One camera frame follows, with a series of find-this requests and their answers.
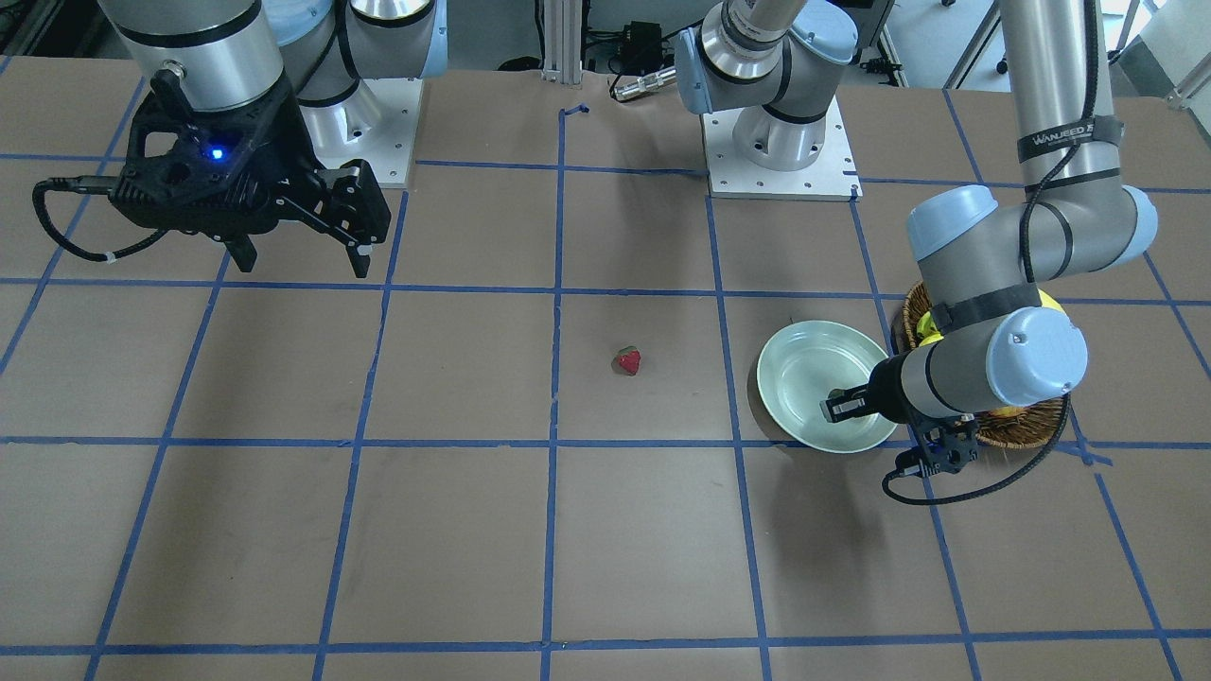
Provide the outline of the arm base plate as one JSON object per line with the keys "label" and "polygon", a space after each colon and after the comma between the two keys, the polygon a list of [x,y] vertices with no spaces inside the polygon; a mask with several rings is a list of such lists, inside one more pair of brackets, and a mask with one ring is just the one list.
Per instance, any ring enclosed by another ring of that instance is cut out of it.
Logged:
{"label": "arm base plate", "polygon": [[363,80],[345,101],[303,105],[320,164],[338,168],[367,161],[380,188],[406,189],[424,90],[425,81],[419,79]]}
{"label": "arm base plate", "polygon": [[765,108],[704,113],[702,142],[713,198],[851,201],[863,198],[838,99],[826,115],[790,124]]}

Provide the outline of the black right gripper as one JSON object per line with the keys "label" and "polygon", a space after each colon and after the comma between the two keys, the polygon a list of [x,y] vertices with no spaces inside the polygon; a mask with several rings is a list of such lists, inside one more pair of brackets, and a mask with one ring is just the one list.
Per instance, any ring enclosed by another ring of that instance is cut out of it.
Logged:
{"label": "black right gripper", "polygon": [[228,111],[186,103],[176,71],[156,71],[150,86],[109,191],[126,221],[225,241],[245,274],[258,259],[248,236],[300,221],[345,247],[355,277],[368,276],[391,225],[375,170],[365,159],[321,168],[289,78]]}

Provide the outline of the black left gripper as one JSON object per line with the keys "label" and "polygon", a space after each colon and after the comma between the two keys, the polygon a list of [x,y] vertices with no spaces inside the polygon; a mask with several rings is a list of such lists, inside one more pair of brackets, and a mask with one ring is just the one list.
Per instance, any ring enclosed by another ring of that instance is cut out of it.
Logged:
{"label": "black left gripper", "polygon": [[878,413],[893,423],[909,424],[912,410],[903,393],[903,364],[907,357],[886,357],[869,372],[867,384],[832,389],[820,402],[823,418],[831,424]]}

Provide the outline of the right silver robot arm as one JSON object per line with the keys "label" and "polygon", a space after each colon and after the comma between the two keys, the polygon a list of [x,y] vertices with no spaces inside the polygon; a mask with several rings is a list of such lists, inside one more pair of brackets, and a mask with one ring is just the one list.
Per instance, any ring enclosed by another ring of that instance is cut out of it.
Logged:
{"label": "right silver robot arm", "polygon": [[154,238],[223,246],[240,271],[254,238],[294,221],[333,238],[366,277],[391,211],[388,133],[373,80],[437,78],[444,1],[103,1],[147,75],[125,164],[99,190]]}

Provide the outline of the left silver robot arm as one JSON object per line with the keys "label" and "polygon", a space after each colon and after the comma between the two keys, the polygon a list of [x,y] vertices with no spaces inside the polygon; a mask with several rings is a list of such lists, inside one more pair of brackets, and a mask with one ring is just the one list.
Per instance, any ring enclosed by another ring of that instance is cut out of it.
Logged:
{"label": "left silver robot arm", "polygon": [[[1150,199],[1121,178],[1100,2],[999,8],[1025,202],[1001,206],[983,185],[962,185],[913,208],[905,229],[942,338],[826,397],[832,423],[941,420],[1071,393],[1087,344],[1043,307],[1039,285],[1120,267],[1157,236]],[[830,2],[723,1],[675,38],[677,87],[693,114],[740,111],[731,142],[748,164],[800,171],[823,148],[855,50],[853,18]]]}

